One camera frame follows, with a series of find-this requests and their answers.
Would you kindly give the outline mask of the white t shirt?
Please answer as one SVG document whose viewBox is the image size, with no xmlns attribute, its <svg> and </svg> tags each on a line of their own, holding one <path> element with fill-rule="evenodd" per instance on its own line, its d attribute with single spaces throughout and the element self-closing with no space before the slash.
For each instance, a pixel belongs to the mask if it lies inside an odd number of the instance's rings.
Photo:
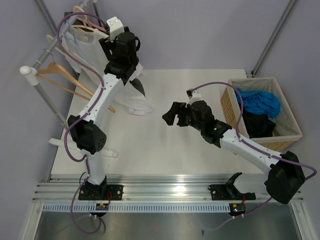
<svg viewBox="0 0 320 240">
<path fill-rule="evenodd" d="M 93 35 L 88 35 L 89 40 L 86 40 L 87 45 L 85 46 L 86 54 L 90 57 L 92 65 L 82 61 L 81 58 L 76 57 L 78 61 L 83 64 L 90 65 L 100 76 L 103 76 L 106 68 L 107 57 L 99 43 L 99 39 L 108 38 L 109 36 L 100 30 L 94 30 Z M 115 95 L 113 101 L 123 105 L 127 112 L 133 115 L 147 115 L 154 111 L 151 104 L 147 101 L 145 90 L 138 79 L 143 71 L 143 66 L 139 63 L 136 66 L 135 72 L 129 78 L 126 85 L 121 88 Z"/>
</svg>

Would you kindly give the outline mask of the beige wooden hanger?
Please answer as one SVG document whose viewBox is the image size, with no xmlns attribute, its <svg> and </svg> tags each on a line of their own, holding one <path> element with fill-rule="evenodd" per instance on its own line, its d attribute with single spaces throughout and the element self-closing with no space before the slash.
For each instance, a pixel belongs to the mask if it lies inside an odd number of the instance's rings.
<svg viewBox="0 0 320 240">
<path fill-rule="evenodd" d="M 99 25 L 96 25 L 93 22 L 91 22 L 86 15 L 78 16 L 72 24 L 72 27 L 90 36 L 94 35 L 95 29 L 102 29 Z"/>
</svg>

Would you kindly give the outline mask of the brown wooden hanger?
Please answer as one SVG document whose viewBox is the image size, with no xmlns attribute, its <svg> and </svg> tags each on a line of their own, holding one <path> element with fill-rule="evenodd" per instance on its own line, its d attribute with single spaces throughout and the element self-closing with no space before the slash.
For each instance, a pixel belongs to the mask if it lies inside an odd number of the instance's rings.
<svg viewBox="0 0 320 240">
<path fill-rule="evenodd" d="M 67 88 L 65 86 L 63 86 L 62 84 L 53 81 L 47 77 L 45 77 L 45 75 L 51 75 L 51 74 L 59 74 L 61 76 L 63 76 L 66 80 L 68 80 L 69 82 L 71 82 L 73 85 L 75 85 L 76 87 L 79 87 L 81 90 L 84 91 L 85 94 L 87 94 L 88 96 L 84 96 L 78 92 L 75 92 L 74 90 L 71 90 L 70 88 Z M 71 73 L 69 73 L 62 65 L 55 63 L 55 62 L 51 62 L 48 64 L 47 68 L 41 68 L 37 71 L 36 74 L 37 77 L 41 78 L 42 80 L 47 81 L 48 83 L 55 85 L 58 88 L 61 88 L 73 95 L 76 95 L 82 99 L 85 99 L 87 101 L 89 101 L 91 99 L 91 97 L 94 95 L 94 93 L 92 91 L 90 91 L 87 87 L 85 87 L 82 83 L 80 83 L 75 77 L 73 77 L 71 75 Z"/>
</svg>

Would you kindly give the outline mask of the black t shirt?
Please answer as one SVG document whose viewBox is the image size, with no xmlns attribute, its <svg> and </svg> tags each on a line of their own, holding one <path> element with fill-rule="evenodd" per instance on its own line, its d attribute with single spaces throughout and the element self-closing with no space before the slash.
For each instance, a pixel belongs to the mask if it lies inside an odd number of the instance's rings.
<svg viewBox="0 0 320 240">
<path fill-rule="evenodd" d="M 276 124 L 266 114 L 254 114 L 243 109 L 242 118 L 249 137 L 267 138 L 273 136 Z"/>
</svg>

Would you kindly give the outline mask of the bright blue t shirt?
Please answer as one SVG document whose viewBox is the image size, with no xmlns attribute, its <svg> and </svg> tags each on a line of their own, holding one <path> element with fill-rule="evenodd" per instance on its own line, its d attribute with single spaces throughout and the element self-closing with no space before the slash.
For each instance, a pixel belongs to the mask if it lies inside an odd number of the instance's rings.
<svg viewBox="0 0 320 240">
<path fill-rule="evenodd" d="M 281 111 L 279 99 L 271 92 L 263 90 L 243 91 L 240 88 L 235 92 L 237 102 L 243 109 L 254 115 L 267 115 L 269 118 L 275 118 Z"/>
</svg>

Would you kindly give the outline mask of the light blue wire hanger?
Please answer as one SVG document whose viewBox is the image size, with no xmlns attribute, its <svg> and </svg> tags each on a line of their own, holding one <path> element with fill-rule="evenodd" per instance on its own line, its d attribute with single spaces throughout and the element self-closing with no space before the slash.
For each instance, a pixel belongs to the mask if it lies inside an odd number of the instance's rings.
<svg viewBox="0 0 320 240">
<path fill-rule="evenodd" d="M 85 47 L 88 47 L 87 40 L 89 40 L 89 36 L 84 34 L 84 31 L 81 29 L 73 27 L 68 19 L 66 23 L 68 24 L 68 30 L 66 33 L 61 34 L 62 45 L 74 58 L 79 57 L 82 61 L 92 65 L 92 61 L 85 50 Z"/>
</svg>

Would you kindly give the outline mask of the cream plastic hanger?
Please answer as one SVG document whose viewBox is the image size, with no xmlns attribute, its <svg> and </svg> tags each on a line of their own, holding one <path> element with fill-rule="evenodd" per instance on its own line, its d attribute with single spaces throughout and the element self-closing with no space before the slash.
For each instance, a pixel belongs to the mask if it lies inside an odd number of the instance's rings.
<svg viewBox="0 0 320 240">
<path fill-rule="evenodd" d="M 48 41 L 49 43 L 51 43 L 52 40 L 53 40 L 53 37 L 52 37 L 51 35 L 47 34 L 47 35 L 46 35 L 46 39 L 47 39 L 47 41 Z M 54 49 L 55 49 L 58 53 L 60 53 L 61 55 L 63 55 L 63 56 L 65 57 L 65 59 L 66 59 L 69 63 L 73 63 L 73 64 L 76 63 L 73 59 L 71 59 L 69 56 L 67 56 L 67 55 L 66 55 L 62 50 L 60 50 L 58 47 L 55 47 Z"/>
</svg>

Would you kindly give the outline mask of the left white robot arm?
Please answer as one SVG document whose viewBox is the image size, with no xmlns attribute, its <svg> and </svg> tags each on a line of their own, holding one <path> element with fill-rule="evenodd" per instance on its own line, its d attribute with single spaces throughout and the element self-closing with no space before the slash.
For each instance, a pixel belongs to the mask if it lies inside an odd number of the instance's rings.
<svg viewBox="0 0 320 240">
<path fill-rule="evenodd" d="M 101 130 L 101 122 L 116 93 L 126 85 L 139 63 L 137 50 L 140 41 L 130 31 L 120 33 L 109 48 L 111 58 L 100 76 L 100 85 L 85 108 L 77 115 L 70 115 L 66 132 L 80 149 L 85 163 L 84 182 L 76 191 L 79 200 L 112 199 L 111 188 L 107 186 L 104 172 L 102 150 L 107 142 L 106 134 Z"/>
</svg>

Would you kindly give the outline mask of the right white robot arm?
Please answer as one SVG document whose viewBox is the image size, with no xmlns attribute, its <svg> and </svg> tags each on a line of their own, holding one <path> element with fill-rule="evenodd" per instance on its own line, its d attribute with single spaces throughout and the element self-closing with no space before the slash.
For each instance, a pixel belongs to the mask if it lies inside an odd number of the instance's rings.
<svg viewBox="0 0 320 240">
<path fill-rule="evenodd" d="M 294 153 L 270 150 L 237 135 L 230 125 L 215 119 L 212 109 L 203 100 L 192 104 L 175 101 L 162 119 L 169 126 L 177 119 L 179 127 L 198 130 L 207 143 L 240 156 L 262 171 L 262 175 L 252 177 L 236 172 L 225 184 L 211 185 L 210 191 L 222 194 L 222 199 L 241 200 L 243 195 L 268 194 L 277 202 L 288 204 L 306 181 Z"/>
</svg>

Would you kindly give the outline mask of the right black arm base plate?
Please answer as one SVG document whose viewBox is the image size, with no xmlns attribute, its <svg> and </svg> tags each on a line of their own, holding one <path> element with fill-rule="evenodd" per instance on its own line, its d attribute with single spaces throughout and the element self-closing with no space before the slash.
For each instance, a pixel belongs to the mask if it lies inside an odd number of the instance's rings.
<svg viewBox="0 0 320 240">
<path fill-rule="evenodd" d="M 254 193 L 240 193 L 233 185 L 211 184 L 207 188 L 213 201 L 256 200 Z"/>
</svg>

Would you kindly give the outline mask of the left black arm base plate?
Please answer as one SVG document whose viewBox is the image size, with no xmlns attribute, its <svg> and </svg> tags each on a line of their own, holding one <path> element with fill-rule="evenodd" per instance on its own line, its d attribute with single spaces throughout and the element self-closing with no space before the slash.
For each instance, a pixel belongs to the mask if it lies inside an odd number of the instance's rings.
<svg viewBox="0 0 320 240">
<path fill-rule="evenodd" d="M 121 201 L 124 186 L 120 184 L 84 185 L 80 188 L 80 201 Z"/>
</svg>

